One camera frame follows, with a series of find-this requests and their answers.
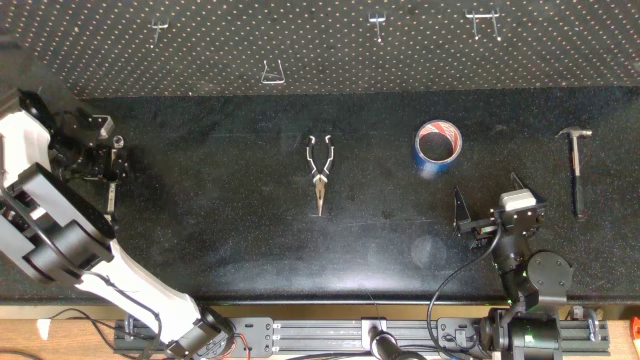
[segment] hammer handle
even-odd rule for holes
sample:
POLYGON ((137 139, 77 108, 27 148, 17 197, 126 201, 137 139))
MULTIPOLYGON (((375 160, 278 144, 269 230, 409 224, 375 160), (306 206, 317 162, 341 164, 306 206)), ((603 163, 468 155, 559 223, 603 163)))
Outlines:
POLYGON ((573 200, 575 204, 575 213, 579 221, 585 219, 584 214, 584 195, 582 194, 582 182, 580 175, 573 178, 573 200))

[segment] white robotic arm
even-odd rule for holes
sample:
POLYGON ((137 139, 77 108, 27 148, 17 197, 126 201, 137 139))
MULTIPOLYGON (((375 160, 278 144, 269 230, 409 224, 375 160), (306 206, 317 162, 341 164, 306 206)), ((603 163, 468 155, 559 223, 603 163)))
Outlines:
POLYGON ((146 323, 186 358, 233 330, 169 288, 120 247, 111 224, 51 173, 53 130, 17 91, 0 100, 0 251, 30 277, 94 293, 146 323))

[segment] red object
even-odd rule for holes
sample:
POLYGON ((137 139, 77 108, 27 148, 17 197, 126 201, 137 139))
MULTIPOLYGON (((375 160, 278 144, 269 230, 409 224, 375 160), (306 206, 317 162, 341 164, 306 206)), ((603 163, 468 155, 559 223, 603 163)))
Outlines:
POLYGON ((633 340, 640 339, 640 319, 637 317, 634 317, 631 322, 631 337, 633 340))

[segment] roll of blue tape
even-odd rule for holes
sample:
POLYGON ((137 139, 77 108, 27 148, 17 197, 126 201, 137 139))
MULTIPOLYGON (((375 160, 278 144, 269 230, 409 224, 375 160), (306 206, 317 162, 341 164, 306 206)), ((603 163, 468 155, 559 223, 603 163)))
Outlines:
POLYGON ((453 160, 460 154, 460 150, 462 150, 462 135, 460 135, 460 130, 458 130, 457 127, 444 120, 429 121, 422 125, 413 145, 413 157, 418 166, 418 173, 425 179, 432 179, 438 173, 445 171, 451 166, 453 160), (453 155, 451 155, 451 157, 442 161, 435 161, 429 159, 422 153, 420 150, 420 139, 432 132, 440 133, 449 139, 453 148, 453 155))

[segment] hammer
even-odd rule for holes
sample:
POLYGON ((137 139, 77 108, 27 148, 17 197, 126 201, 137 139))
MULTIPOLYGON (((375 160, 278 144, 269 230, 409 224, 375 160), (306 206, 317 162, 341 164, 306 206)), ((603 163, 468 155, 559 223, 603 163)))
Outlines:
POLYGON ((556 137, 562 134, 569 134, 571 138, 571 149, 573 159, 573 201, 575 215, 579 221, 585 219, 584 215, 584 197, 582 195, 582 184, 580 183, 580 157, 578 156, 578 137, 589 137, 593 133, 591 130, 582 130, 577 126, 570 126, 558 133, 556 137))

